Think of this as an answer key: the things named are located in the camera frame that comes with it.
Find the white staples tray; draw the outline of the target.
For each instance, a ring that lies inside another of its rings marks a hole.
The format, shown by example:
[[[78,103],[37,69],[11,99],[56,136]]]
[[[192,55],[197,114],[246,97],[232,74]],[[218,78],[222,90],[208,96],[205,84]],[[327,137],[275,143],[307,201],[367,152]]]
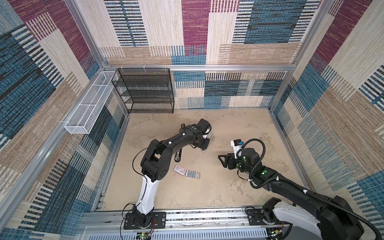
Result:
[[[187,170],[185,173],[185,177],[193,178],[193,179],[200,179],[200,173],[197,171]]]

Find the red staples box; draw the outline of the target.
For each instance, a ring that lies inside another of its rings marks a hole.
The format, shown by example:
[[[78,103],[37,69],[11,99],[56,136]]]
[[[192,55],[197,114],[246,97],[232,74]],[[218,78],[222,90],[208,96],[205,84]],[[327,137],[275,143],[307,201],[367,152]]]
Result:
[[[187,171],[188,171],[187,169],[185,169],[179,165],[176,165],[174,168],[174,172],[176,172],[177,174],[179,174],[181,176],[185,176]]]

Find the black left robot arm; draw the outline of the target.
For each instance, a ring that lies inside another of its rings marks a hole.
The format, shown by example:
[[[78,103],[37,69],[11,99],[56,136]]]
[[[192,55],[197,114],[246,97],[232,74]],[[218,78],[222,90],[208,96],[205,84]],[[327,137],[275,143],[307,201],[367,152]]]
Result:
[[[170,169],[172,156],[188,145],[206,150],[211,130],[211,124],[207,120],[200,119],[197,124],[185,126],[182,131],[169,139],[151,141],[145,148],[146,152],[141,161],[142,170],[139,173],[143,177],[141,192],[132,208],[134,223],[140,227],[150,225],[158,185]]]

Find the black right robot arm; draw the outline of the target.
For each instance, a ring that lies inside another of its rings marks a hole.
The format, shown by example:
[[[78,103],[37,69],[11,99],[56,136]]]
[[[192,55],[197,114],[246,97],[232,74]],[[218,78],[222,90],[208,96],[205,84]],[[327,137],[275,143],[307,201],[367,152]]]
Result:
[[[265,189],[293,202],[288,205],[278,198],[268,200],[262,210],[265,222],[288,222],[323,240],[358,240],[363,236],[363,224],[368,222],[354,213],[345,199],[306,189],[264,166],[263,157],[264,154],[244,147],[235,147],[233,154],[218,156],[224,168],[248,174],[253,189]]]

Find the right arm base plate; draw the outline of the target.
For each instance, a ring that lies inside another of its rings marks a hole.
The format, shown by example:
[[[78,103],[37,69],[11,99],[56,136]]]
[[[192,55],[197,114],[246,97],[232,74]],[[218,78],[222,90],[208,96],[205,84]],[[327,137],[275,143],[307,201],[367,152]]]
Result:
[[[247,215],[250,226],[267,226],[267,225],[291,225],[288,222],[281,222],[276,218],[272,211],[265,211],[254,207],[246,207],[245,213]]]

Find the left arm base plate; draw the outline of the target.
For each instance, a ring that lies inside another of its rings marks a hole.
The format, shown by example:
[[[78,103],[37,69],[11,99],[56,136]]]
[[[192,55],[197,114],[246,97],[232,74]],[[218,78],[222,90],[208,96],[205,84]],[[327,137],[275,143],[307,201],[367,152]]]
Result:
[[[127,213],[124,220],[124,230],[149,230],[152,227],[155,229],[164,229],[166,225],[166,212],[150,212],[148,215],[143,215],[140,212]]]

